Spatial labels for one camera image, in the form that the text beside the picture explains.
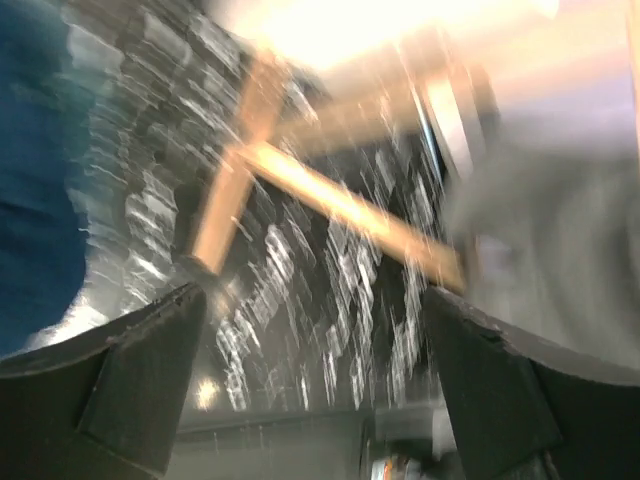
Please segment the grey shorts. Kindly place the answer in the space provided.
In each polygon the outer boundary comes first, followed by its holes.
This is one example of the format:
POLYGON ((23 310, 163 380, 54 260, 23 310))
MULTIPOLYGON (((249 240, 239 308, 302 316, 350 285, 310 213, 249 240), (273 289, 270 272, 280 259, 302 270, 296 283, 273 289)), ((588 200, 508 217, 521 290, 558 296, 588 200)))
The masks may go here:
POLYGON ((455 242, 489 244, 469 301, 570 351, 639 366, 639 165, 505 149, 449 186, 455 242))

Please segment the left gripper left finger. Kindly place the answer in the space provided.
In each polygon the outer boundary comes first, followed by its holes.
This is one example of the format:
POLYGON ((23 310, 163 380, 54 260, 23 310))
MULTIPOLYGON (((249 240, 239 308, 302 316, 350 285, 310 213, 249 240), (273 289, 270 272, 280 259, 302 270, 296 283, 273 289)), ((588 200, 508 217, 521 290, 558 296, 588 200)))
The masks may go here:
POLYGON ((4 479, 159 479, 206 314, 185 284, 69 340, 1 362, 4 479))

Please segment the navy blue shorts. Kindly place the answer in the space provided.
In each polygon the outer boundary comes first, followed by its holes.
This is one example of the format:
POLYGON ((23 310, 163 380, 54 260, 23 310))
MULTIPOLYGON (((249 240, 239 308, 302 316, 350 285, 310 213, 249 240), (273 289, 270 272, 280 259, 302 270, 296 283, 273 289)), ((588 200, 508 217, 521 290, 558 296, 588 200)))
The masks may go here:
POLYGON ((1 4, 1 354, 57 324, 86 275, 86 217, 68 188, 102 72, 74 52, 55 1, 1 4))

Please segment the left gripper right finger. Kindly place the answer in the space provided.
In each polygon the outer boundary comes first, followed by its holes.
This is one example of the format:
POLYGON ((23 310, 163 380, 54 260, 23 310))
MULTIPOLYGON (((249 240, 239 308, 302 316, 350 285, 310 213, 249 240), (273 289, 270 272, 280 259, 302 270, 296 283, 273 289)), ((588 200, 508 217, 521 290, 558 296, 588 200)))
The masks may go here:
POLYGON ((431 287, 426 327, 469 479, 636 479, 639 373, 431 287))

